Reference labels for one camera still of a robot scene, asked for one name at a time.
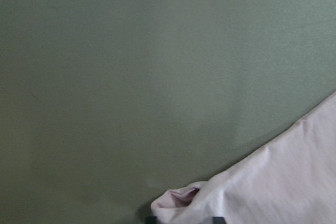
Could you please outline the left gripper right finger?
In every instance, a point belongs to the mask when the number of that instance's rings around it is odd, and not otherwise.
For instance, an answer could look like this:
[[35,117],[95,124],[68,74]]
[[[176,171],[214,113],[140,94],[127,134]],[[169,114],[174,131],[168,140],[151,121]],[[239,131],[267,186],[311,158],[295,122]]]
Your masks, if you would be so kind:
[[212,224],[225,224],[225,218],[222,216],[212,217]]

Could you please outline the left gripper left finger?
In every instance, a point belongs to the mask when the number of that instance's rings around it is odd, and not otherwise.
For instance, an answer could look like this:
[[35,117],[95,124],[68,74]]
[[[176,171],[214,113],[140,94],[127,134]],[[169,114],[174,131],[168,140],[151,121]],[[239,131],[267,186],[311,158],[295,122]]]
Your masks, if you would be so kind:
[[145,224],[157,224],[157,216],[148,216],[145,219]]

